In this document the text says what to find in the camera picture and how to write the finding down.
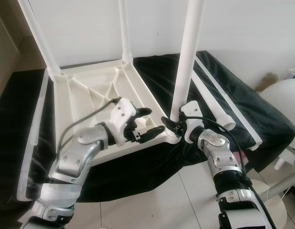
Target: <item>robotic arm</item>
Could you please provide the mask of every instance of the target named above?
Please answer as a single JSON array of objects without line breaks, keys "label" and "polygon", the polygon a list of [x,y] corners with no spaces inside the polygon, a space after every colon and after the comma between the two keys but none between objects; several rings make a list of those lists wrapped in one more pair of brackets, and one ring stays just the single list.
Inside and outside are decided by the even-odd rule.
[{"label": "robotic arm", "polygon": [[74,214],[74,204],[80,196],[92,160],[101,150],[114,144],[122,146],[127,141],[144,143],[164,131],[164,126],[159,126],[142,135],[137,133],[135,119],[149,115],[151,109],[137,109],[125,98],[112,102],[115,107],[109,123],[99,123],[79,130],[72,137],[70,146],[62,153],[59,143],[57,158],[49,172],[51,181],[42,185],[40,198],[34,202],[30,218],[21,228],[62,229]]},{"label": "robotic arm", "polygon": [[229,140],[210,129],[204,129],[196,101],[180,109],[180,122],[162,117],[163,123],[177,136],[184,136],[208,158],[208,165],[217,191],[220,229],[275,229],[267,209],[252,188],[250,179],[239,167],[230,151]]}]

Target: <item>brown object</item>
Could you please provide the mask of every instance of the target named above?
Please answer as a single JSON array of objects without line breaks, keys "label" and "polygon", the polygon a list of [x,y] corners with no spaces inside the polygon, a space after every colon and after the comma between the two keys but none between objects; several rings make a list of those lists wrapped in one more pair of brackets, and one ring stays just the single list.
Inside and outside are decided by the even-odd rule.
[{"label": "brown object", "polygon": [[274,73],[268,73],[262,81],[259,83],[259,85],[256,87],[255,91],[256,92],[262,92],[265,90],[267,87],[273,85],[278,81],[278,76],[277,74]]}]

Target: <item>black fabric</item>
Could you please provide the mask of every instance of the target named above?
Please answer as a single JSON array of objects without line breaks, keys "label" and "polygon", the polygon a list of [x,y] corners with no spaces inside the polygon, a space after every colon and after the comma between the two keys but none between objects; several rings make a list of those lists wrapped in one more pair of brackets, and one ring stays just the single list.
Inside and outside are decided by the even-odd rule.
[{"label": "black fabric", "polygon": [[[263,144],[258,150],[245,150],[252,167],[260,171],[289,145],[295,135],[295,128],[281,113],[262,100],[208,52],[198,52],[198,56],[262,138]],[[135,68],[168,116],[173,100],[178,61],[178,54],[133,60]],[[232,134],[239,141],[241,148],[253,146],[253,139],[199,66],[195,65],[194,70],[220,105],[237,122]],[[31,205],[19,203],[16,200],[16,190],[43,72],[44,70],[36,70],[14,73],[0,99],[0,222],[3,222],[2,219],[14,222],[13,220],[18,219],[17,216],[13,219],[9,216],[20,216],[22,211]],[[188,95],[188,101],[190,100],[198,100],[203,115],[214,119],[193,83]],[[49,80],[39,144],[34,148],[30,167],[27,197],[32,199],[39,197],[41,184],[47,181],[46,174],[54,160],[53,106],[53,84]],[[204,124],[206,128],[223,134],[217,127],[206,122]],[[108,201],[146,192],[165,182],[183,166],[205,160],[203,153],[184,140],[177,145],[162,143],[152,146],[92,167],[78,201]]]}]

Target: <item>black cable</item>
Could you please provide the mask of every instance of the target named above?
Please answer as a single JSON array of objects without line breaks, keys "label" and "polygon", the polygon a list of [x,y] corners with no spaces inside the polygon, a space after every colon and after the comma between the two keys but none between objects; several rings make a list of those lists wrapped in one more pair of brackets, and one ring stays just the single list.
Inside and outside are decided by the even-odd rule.
[{"label": "black cable", "polygon": [[[238,148],[238,153],[239,153],[239,157],[240,157],[240,160],[241,160],[241,165],[242,165],[242,171],[243,171],[243,174],[244,176],[247,176],[246,174],[246,171],[245,171],[245,167],[244,167],[244,158],[243,158],[243,155],[242,155],[242,151],[241,151],[241,148],[237,142],[237,140],[235,139],[235,137],[233,136],[233,134],[230,133],[230,131],[228,131],[227,129],[225,129],[223,126],[221,126],[220,124],[218,124],[217,122],[211,120],[211,119],[208,119],[208,118],[204,118],[204,117],[198,117],[198,116],[186,116],[185,119],[201,119],[201,120],[205,120],[205,121],[208,121],[220,128],[222,128],[225,132],[227,132],[227,134],[233,139],[234,143],[236,144],[237,148]],[[255,197],[257,199],[257,201],[259,202],[259,204],[261,205],[262,209],[264,210],[264,213],[272,227],[272,229],[276,229],[275,227],[275,224],[266,208],[266,206],[264,205],[264,203],[262,202],[262,200],[260,199],[259,195],[257,194],[256,190],[253,188],[252,185],[249,185],[249,188],[253,191],[253,193],[255,194]]]},{"label": "black cable", "polygon": [[241,160],[242,172],[246,176],[246,170],[245,170],[245,167],[244,167],[244,158],[243,158],[243,155],[242,155],[242,150],[241,150],[241,148],[240,148],[237,140],[235,139],[235,137],[233,136],[233,134],[230,133],[230,131],[228,131],[226,128],[224,128],[222,125],[218,124],[217,122],[215,122],[215,121],[213,121],[211,119],[208,119],[208,118],[198,117],[198,116],[186,116],[185,118],[186,119],[201,119],[201,120],[205,120],[205,121],[208,121],[208,122],[212,123],[213,125],[216,125],[216,126],[222,128],[225,132],[227,132],[227,134],[232,138],[232,140],[236,144],[237,151],[238,151],[238,154],[239,154],[239,157],[240,157],[240,160]]},{"label": "black cable", "polygon": [[61,134],[61,137],[58,141],[58,146],[57,146],[57,154],[56,154],[56,158],[59,158],[60,156],[60,152],[61,149],[71,140],[70,138],[63,144],[62,144],[62,140],[65,137],[66,133],[74,126],[78,125],[79,123],[82,123],[83,121],[87,120],[88,118],[93,117],[94,115],[96,115],[97,113],[101,112],[102,110],[104,110],[106,107],[108,107],[111,103],[115,103],[117,102],[119,99],[111,99],[108,103],[106,103],[104,106],[102,106],[100,109],[92,112],[91,114],[85,116],[84,118],[81,118],[80,120],[76,121],[75,123],[72,123],[70,126],[68,126]]}]

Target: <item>black cloth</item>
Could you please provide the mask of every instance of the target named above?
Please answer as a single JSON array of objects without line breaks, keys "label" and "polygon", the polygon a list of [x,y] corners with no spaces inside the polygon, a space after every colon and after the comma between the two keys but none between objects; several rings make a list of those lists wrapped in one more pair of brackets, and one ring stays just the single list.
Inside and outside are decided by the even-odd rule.
[{"label": "black cloth", "polygon": [[[289,145],[295,135],[295,128],[280,112],[261,99],[208,52],[198,52],[197,55],[262,138],[263,144],[257,150],[245,150],[254,145],[253,139],[207,76],[195,64],[194,70],[201,80],[236,121],[237,127],[232,130],[232,134],[245,150],[250,163],[257,171],[262,170]],[[133,60],[135,68],[168,116],[178,61],[178,54]],[[16,189],[43,72],[44,70],[36,70],[14,73],[0,99],[0,223],[4,219],[5,222],[17,220],[17,215],[21,215],[31,205],[16,200]],[[188,101],[190,100],[198,100],[203,115],[214,119],[193,83],[188,95]],[[53,101],[53,83],[49,80],[39,143],[34,148],[30,167],[27,197],[32,199],[39,197],[41,184],[47,182],[46,174],[54,160]],[[206,122],[204,124],[205,127],[223,134],[217,127]],[[176,145],[162,143],[152,146],[92,167],[78,201],[108,201],[146,192],[165,182],[183,166],[205,160],[202,152],[183,139]],[[13,219],[8,216],[13,214],[16,215]]]}]

